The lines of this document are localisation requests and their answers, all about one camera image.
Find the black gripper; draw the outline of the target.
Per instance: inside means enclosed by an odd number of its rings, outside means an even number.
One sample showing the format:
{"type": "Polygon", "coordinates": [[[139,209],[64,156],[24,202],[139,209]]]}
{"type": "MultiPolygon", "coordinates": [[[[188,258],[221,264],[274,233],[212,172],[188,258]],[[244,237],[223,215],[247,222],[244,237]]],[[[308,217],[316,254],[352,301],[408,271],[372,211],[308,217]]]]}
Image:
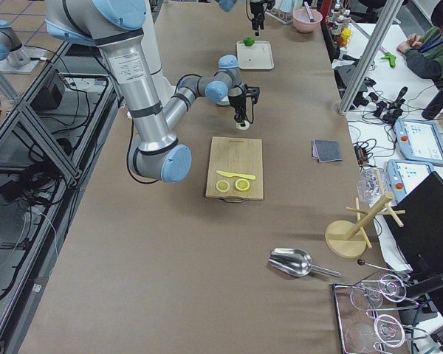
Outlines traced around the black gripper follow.
{"type": "Polygon", "coordinates": [[[260,35],[260,31],[264,28],[264,11],[265,0],[249,0],[250,12],[252,18],[252,29],[255,36],[260,35]]]}
{"type": "Polygon", "coordinates": [[[232,88],[229,90],[228,99],[230,106],[235,109],[234,120],[236,124],[243,123],[246,112],[246,94],[244,89],[232,88]]]}

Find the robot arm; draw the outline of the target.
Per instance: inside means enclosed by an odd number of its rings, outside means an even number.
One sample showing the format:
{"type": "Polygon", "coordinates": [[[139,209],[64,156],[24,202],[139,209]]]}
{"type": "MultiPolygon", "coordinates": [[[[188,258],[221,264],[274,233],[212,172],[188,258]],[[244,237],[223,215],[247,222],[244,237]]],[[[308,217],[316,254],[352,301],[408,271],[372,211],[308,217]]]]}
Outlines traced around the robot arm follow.
{"type": "Polygon", "coordinates": [[[114,75],[137,129],[128,157],[131,171],[166,183],[182,181],[190,171],[192,154],[179,143],[174,126],[198,97],[214,103],[228,97],[231,106],[241,110],[246,90],[236,56],[221,57],[212,77],[183,80],[163,104],[142,46],[143,25],[152,18],[145,1],[46,1],[45,5],[48,33],[97,47],[114,75]]]}
{"type": "MultiPolygon", "coordinates": [[[[219,7],[226,13],[230,12],[236,1],[233,0],[216,0],[219,7]]],[[[273,7],[275,1],[248,0],[245,1],[245,10],[248,20],[251,23],[252,30],[256,37],[260,35],[260,31],[264,29],[265,12],[273,7]]]]}

